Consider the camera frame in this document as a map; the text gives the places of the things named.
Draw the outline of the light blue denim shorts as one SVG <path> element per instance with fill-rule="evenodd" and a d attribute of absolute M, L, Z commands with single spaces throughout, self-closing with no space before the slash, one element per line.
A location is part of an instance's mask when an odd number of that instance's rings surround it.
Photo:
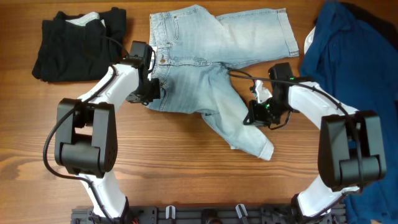
<path fill-rule="evenodd" d="M 296 57 L 299 47 L 285 9 L 256 9 L 214 16 L 190 6 L 150 15 L 150 45 L 160 81 L 156 111 L 200 113 L 232 149 L 268 161 L 274 145 L 243 121 L 248 108 L 228 70 Z"/>

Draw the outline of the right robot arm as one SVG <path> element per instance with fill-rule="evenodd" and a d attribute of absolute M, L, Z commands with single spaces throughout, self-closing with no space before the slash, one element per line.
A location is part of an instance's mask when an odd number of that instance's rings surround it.
<path fill-rule="evenodd" d="M 310 186 L 295 195 L 287 207 L 288 221 L 310 223 L 322 219 L 349 194 L 384 178 L 387 167 L 379 116 L 372 110 L 360 111 L 347 106 L 324 91 L 308 77 L 295 77 L 289 63 L 269 69 L 272 88 L 264 79 L 250 74 L 250 90 L 255 99 L 249 103 L 245 125 L 282 128 L 283 114 L 302 113 L 319 130 L 318 176 Z"/>

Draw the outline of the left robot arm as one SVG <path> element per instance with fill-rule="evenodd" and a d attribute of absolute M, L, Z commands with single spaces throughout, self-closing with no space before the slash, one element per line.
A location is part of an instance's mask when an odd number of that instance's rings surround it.
<path fill-rule="evenodd" d="M 80 181 L 93 207 L 73 210 L 72 223 L 135 223 L 113 167 L 118 154 L 116 112 L 124 101 L 148 105 L 160 98 L 152 78 L 156 47 L 134 41 L 130 53 L 109 66 L 106 75 L 77 99 L 64 98 L 57 108 L 55 162 L 66 179 Z"/>

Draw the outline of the white garment under pile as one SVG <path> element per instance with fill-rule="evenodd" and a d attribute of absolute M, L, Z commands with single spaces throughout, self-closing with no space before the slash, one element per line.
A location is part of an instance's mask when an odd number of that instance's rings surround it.
<path fill-rule="evenodd" d="M 304 53 L 307 53 L 309 47 L 311 46 L 311 44 L 313 42 L 314 35 L 315 35 L 315 27 L 310 31 L 310 33 L 305 38 Z"/>

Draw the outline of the folded black garment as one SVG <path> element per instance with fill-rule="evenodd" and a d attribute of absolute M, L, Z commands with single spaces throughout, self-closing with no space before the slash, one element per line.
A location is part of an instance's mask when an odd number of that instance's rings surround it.
<path fill-rule="evenodd" d="M 43 82 L 100 80 L 122 57 L 126 10 L 69 16 L 59 11 L 42 21 L 42 41 L 32 75 Z"/>

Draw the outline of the dark blue shirt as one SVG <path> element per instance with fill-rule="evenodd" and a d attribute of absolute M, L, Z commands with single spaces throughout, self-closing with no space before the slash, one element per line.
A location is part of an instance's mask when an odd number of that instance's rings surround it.
<path fill-rule="evenodd" d="M 381 120 L 385 177 L 346 199 L 349 223 L 397 223 L 397 50 L 342 3 L 327 1 L 300 74 L 330 95 Z"/>

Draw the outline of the black garment top right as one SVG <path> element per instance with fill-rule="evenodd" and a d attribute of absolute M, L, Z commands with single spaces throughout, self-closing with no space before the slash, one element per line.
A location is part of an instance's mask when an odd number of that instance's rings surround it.
<path fill-rule="evenodd" d="M 381 19 L 369 11 L 348 2 L 340 2 L 357 20 L 369 24 L 378 31 L 392 46 L 397 50 L 397 29 L 395 25 L 384 19 Z"/>

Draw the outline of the right white rail clip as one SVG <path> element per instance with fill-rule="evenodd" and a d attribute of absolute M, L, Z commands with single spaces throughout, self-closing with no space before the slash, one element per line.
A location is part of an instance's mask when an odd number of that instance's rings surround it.
<path fill-rule="evenodd" d="M 242 203 L 237 204 L 235 209 L 236 209 L 236 213 L 238 215 L 240 224 L 249 224 L 248 213 L 247 213 L 245 205 Z"/>

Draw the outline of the white rail clip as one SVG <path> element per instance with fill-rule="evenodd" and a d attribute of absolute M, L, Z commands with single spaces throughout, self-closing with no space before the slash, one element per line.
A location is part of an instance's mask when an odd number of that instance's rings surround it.
<path fill-rule="evenodd" d="M 176 208 L 173 205 L 169 205 L 165 208 L 165 219 L 166 220 L 176 219 Z"/>
<path fill-rule="evenodd" d="M 247 213 L 245 205 L 242 203 L 237 204 L 235 209 L 236 209 L 236 213 L 238 215 L 240 224 L 249 224 L 248 213 Z"/>

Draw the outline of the left white rail clip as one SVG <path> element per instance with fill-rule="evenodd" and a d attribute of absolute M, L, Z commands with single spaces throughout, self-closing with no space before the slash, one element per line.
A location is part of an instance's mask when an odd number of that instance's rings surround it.
<path fill-rule="evenodd" d="M 173 205 L 169 205 L 165 208 L 165 219 L 166 220 L 176 219 L 176 208 Z"/>

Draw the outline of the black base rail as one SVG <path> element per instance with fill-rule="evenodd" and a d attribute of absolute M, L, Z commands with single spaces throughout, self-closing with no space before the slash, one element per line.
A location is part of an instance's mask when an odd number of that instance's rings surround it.
<path fill-rule="evenodd" d="M 114 223 L 141 223 L 141 224 L 199 224 L 199 223 L 240 223 L 235 207 L 175 207 L 176 219 L 165 219 L 165 208 L 162 207 L 130 207 L 127 220 L 116 218 Z M 249 223 L 301 223 L 292 215 L 299 212 L 292 211 L 287 204 L 265 204 L 263 206 L 246 207 Z M 93 208 L 73 209 L 70 223 L 110 223 L 107 218 L 95 214 Z M 329 213 L 322 215 L 318 220 L 308 223 L 337 223 L 347 224 L 345 205 L 338 203 Z"/>

